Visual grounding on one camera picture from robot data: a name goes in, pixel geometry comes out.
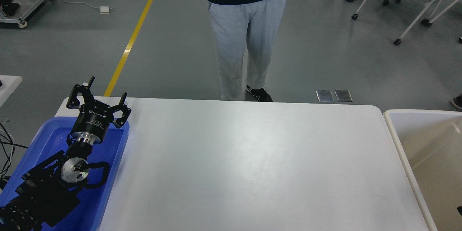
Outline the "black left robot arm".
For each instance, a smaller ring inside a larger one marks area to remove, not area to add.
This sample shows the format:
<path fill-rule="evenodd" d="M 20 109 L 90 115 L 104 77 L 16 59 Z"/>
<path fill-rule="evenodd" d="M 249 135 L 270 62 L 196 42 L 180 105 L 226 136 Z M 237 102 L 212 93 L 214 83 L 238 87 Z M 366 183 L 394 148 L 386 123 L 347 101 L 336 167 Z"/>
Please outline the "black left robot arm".
<path fill-rule="evenodd" d="M 2 231 L 98 228 L 128 138 L 127 93 L 114 106 L 76 84 L 72 117 L 42 125 L 1 193 Z"/>

